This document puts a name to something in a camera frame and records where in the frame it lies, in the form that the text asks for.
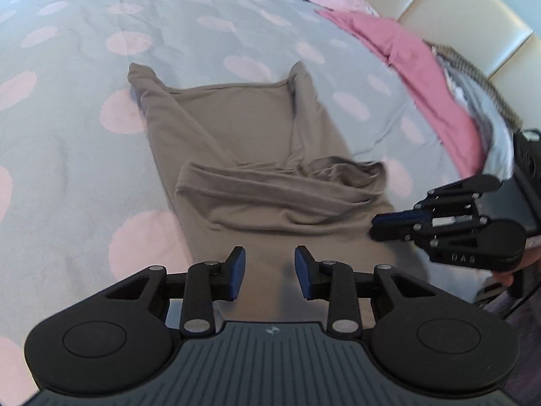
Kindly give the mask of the person's right hand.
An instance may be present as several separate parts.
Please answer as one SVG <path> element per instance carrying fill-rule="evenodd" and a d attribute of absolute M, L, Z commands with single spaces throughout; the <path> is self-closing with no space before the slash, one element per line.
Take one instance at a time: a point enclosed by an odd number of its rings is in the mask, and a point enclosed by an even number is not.
<path fill-rule="evenodd" d="M 493 279 L 504 285 L 505 287 L 510 287 L 514 283 L 515 274 L 519 270 L 526 269 L 533 264 L 536 264 L 541 257 L 541 247 L 533 247 L 524 251 L 524 255 L 521 259 L 521 262 L 513 270 L 508 270 L 504 272 L 494 271 L 492 273 Z"/>

